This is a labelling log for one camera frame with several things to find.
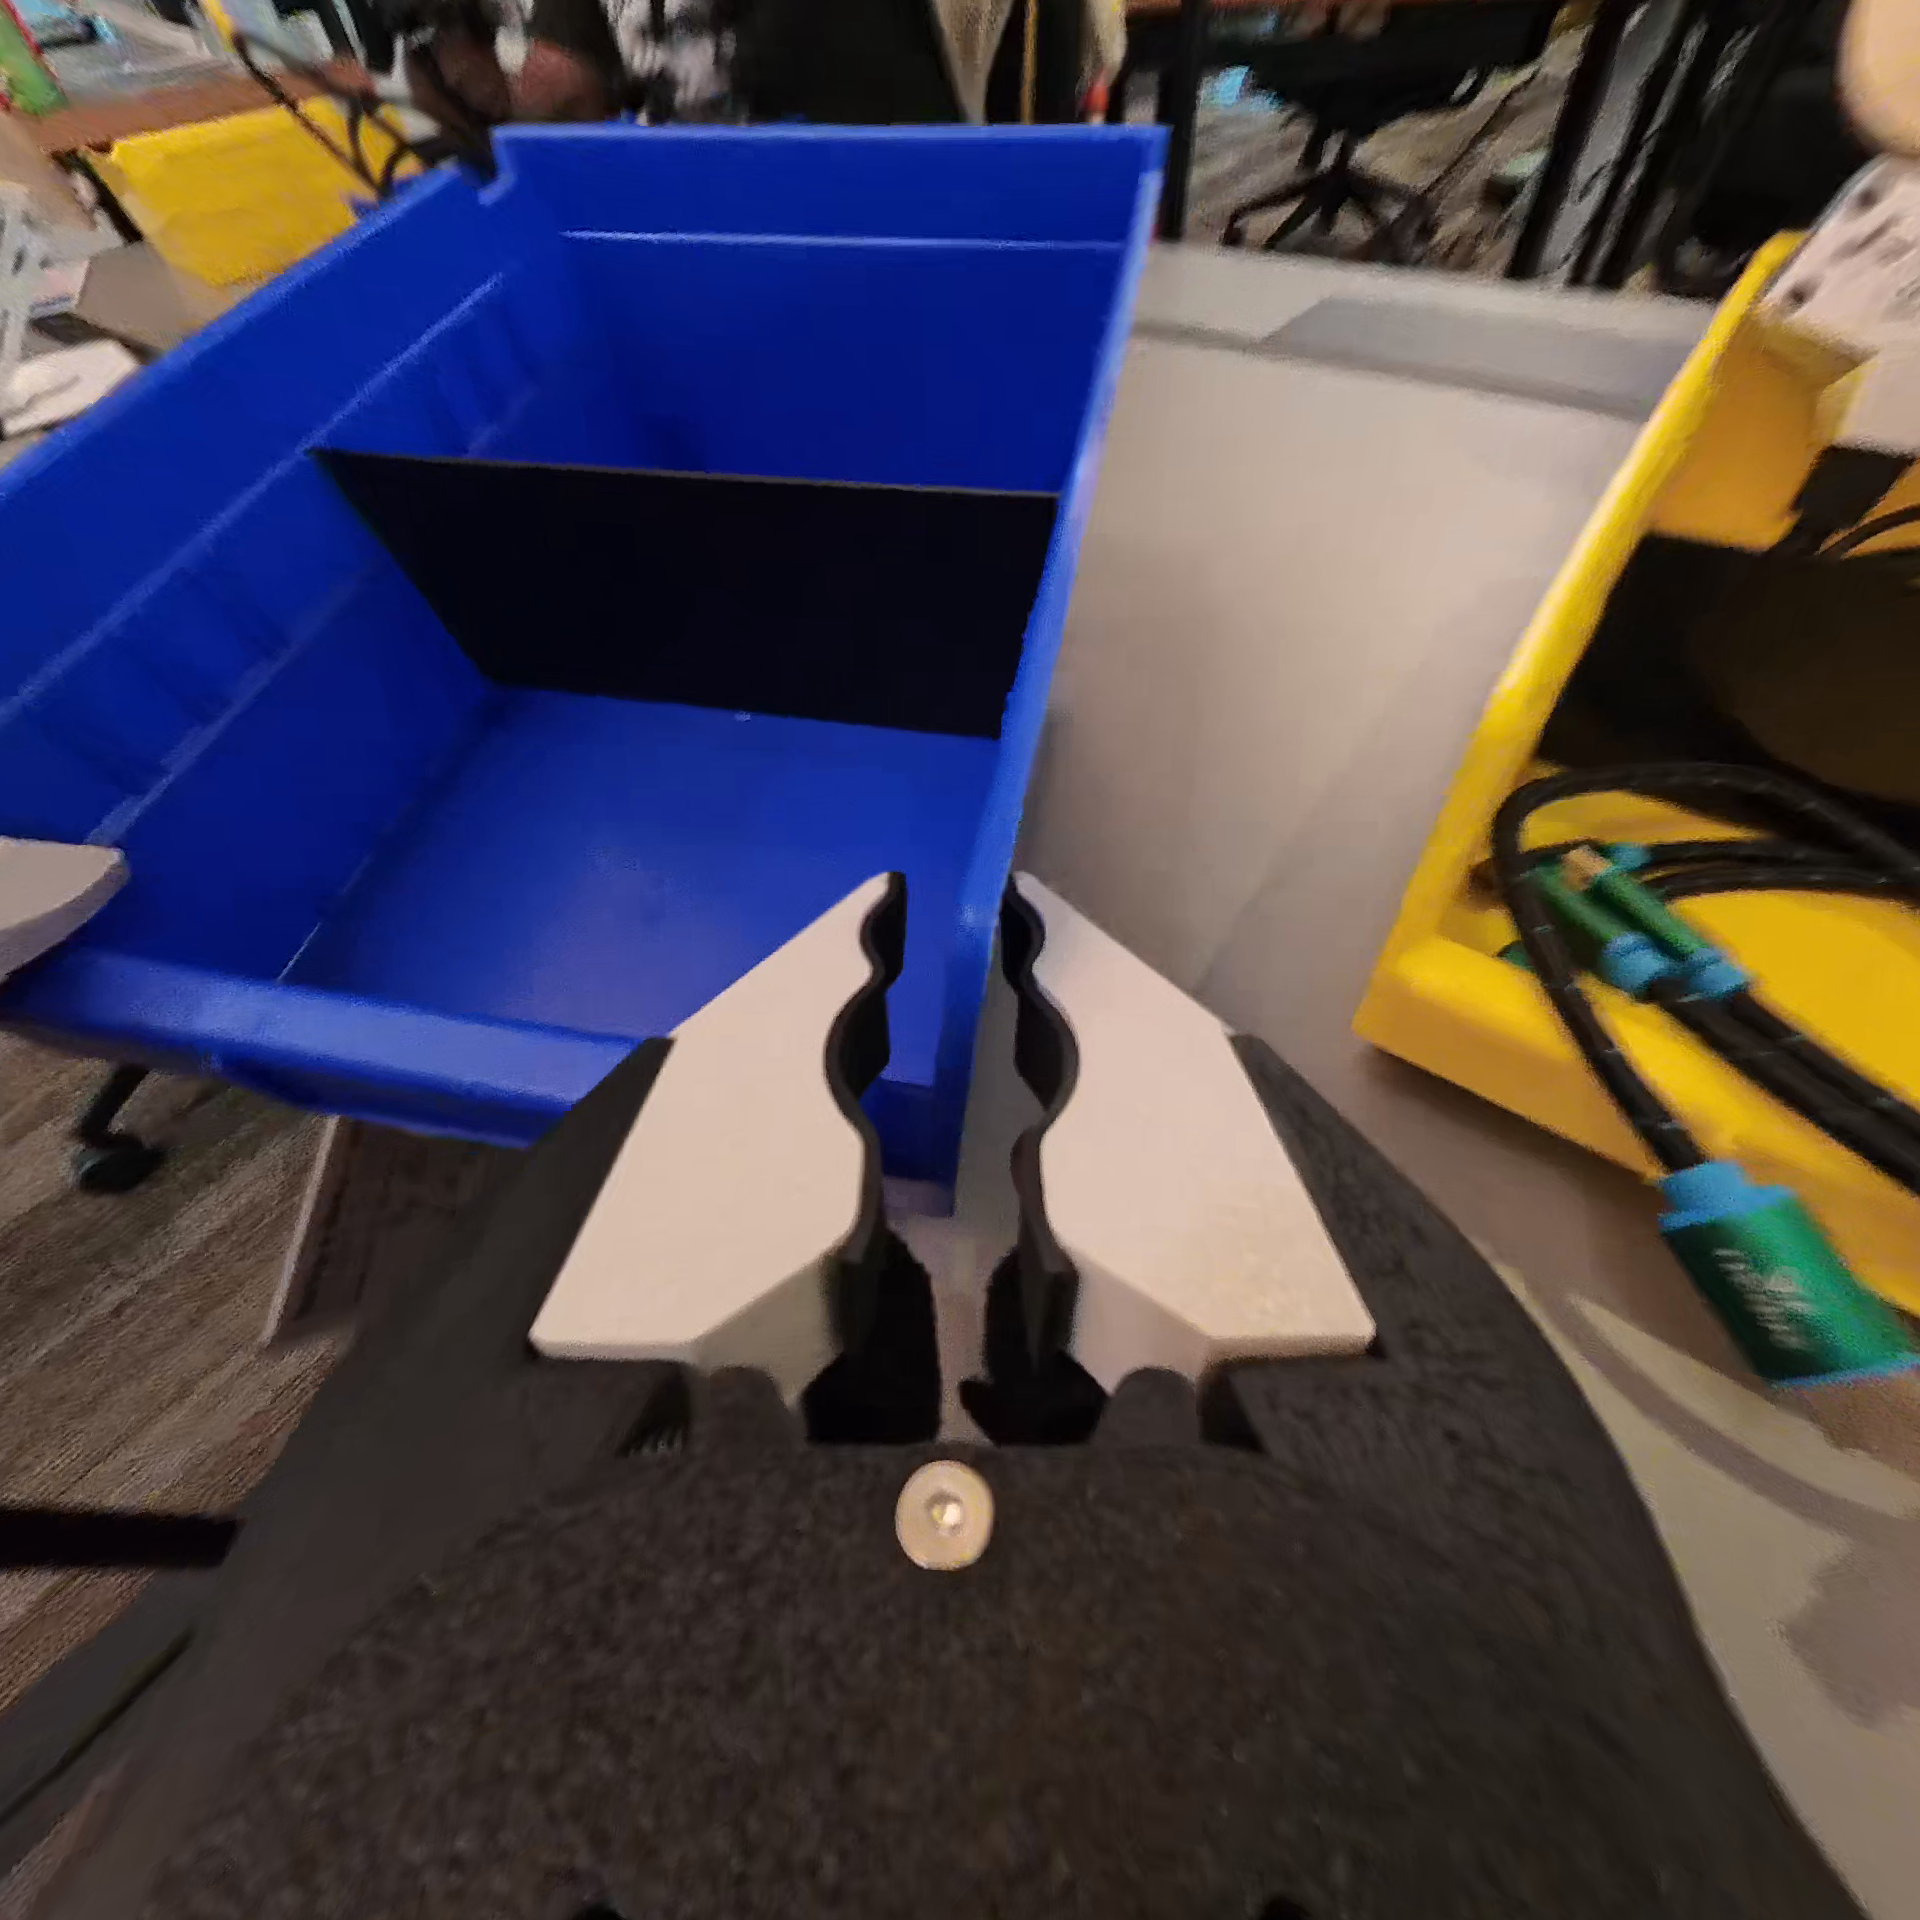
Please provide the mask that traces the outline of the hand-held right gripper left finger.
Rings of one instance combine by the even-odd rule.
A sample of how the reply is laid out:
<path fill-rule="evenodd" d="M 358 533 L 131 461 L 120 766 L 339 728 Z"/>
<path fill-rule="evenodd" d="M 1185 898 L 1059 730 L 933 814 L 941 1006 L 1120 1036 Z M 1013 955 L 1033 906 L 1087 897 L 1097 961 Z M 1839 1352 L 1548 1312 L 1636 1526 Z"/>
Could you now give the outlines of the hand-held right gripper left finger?
<path fill-rule="evenodd" d="M 932 1284 L 864 1096 L 905 880 L 875 875 L 681 1021 L 530 1327 L 549 1362 L 747 1370 L 819 1442 L 939 1430 Z"/>

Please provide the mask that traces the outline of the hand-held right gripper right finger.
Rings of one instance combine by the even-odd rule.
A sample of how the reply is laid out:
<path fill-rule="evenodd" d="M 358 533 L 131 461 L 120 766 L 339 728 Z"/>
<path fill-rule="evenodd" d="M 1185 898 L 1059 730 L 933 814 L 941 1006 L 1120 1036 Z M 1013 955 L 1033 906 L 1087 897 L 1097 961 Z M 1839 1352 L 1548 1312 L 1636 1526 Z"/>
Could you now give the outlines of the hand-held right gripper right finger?
<path fill-rule="evenodd" d="M 1256 1084 L 1261 1052 L 1059 893 L 1010 877 L 1012 1251 L 961 1406 L 991 1442 L 1083 1442 L 1123 1384 L 1365 1357 L 1377 1327 Z"/>

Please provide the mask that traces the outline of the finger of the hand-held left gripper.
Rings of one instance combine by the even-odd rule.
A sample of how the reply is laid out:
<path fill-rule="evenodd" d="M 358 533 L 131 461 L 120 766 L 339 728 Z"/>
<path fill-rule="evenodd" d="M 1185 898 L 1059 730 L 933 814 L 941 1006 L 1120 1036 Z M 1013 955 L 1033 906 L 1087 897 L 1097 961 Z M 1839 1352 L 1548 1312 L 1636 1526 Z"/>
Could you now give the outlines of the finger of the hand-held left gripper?
<path fill-rule="evenodd" d="M 128 879 L 120 849 L 3 836 L 1 983 L 77 932 Z"/>

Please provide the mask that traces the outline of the blue plastic bin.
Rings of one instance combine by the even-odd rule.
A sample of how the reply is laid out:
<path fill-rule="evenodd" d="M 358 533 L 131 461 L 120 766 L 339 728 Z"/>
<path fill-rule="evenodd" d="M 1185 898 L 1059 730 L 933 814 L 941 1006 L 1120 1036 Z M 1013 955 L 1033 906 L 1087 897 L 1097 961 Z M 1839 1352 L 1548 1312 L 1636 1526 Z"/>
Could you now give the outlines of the blue plastic bin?
<path fill-rule="evenodd" d="M 125 885 L 3 1029 L 527 1147 L 877 875 L 949 1189 L 1154 234 L 1156 126 L 515 126 L 3 471 L 3 834 Z M 483 678 L 315 453 L 1043 493 L 999 732 Z"/>

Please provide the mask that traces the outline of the yellow plastic bin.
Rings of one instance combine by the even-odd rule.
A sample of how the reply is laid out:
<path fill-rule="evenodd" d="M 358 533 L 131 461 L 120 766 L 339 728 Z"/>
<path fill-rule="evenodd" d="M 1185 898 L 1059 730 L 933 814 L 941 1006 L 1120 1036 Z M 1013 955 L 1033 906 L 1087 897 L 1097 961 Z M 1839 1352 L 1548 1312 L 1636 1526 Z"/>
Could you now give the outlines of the yellow plastic bin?
<path fill-rule="evenodd" d="M 344 115 L 263 107 L 135 135 L 85 157 L 131 228 L 184 276 L 256 289 L 344 234 L 375 201 Z"/>
<path fill-rule="evenodd" d="M 1715 307 L 1543 591 L 1464 751 L 1356 1012 L 1356 1035 L 1377 1051 L 1633 1174 L 1654 1172 L 1650 1148 L 1592 1068 L 1575 1062 L 1545 991 L 1523 985 L 1523 969 L 1506 958 L 1521 944 L 1488 864 L 1496 812 L 1521 787 L 1567 773 L 1538 759 L 1543 726 L 1644 537 L 1763 551 L 1788 533 L 1790 505 L 1814 466 L 1812 363 L 1776 351 L 1756 312 L 1802 239 L 1770 240 Z M 1622 773 L 1636 766 L 1645 764 L 1581 773 L 1612 784 L 1541 802 L 1540 818 L 1521 824 L 1521 851 L 1581 841 L 1700 852 L 1765 838 L 1817 851 L 1812 828 L 1768 834 L 1774 814 L 1751 795 L 1654 791 L 1644 774 Z M 1739 886 L 1687 900 L 1679 906 L 1705 936 L 1756 965 L 1759 1005 L 1916 1110 L 1916 905 L 1896 888 Z M 1581 992 L 1593 987 L 1596 1018 L 1708 1158 L 1796 1195 L 1860 1284 L 1916 1321 L 1916 1192 L 1666 1012 L 1585 972 L 1577 980 Z"/>

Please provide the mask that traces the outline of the grey desk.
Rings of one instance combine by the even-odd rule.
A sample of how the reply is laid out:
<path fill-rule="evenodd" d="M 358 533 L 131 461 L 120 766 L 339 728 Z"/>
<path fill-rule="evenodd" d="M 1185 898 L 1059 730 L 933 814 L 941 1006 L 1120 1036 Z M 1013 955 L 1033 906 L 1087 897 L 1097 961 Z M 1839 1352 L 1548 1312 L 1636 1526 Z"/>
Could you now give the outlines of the grey desk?
<path fill-rule="evenodd" d="M 1776 1783 L 1916 1916 L 1916 1378 L 1774 1395 L 1642 1182 L 1352 1031 L 1689 300 L 1147 254 L 1019 867 L 1258 1035 L 1490 1260 L 1633 1477 Z"/>

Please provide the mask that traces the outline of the black office chair base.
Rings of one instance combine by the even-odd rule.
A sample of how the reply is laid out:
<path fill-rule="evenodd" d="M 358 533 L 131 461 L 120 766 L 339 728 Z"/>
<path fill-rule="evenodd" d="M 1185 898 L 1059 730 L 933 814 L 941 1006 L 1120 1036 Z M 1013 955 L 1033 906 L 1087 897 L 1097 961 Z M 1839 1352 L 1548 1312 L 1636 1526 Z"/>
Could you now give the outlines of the black office chair base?
<path fill-rule="evenodd" d="M 70 1182 L 87 1195 L 120 1197 L 152 1178 L 164 1148 L 121 1126 L 131 1096 L 150 1078 L 141 1064 L 115 1064 L 95 1086 L 70 1131 Z"/>

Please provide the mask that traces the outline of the cream hooded jacket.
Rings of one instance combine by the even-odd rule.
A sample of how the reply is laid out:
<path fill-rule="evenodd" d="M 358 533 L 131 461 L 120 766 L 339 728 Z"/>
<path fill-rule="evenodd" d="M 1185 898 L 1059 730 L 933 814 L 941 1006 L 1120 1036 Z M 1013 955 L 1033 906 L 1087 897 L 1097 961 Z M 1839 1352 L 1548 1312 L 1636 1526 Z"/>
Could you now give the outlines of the cream hooded jacket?
<path fill-rule="evenodd" d="M 933 48 L 969 126 L 1087 118 L 1127 53 L 1125 2 L 926 2 Z"/>

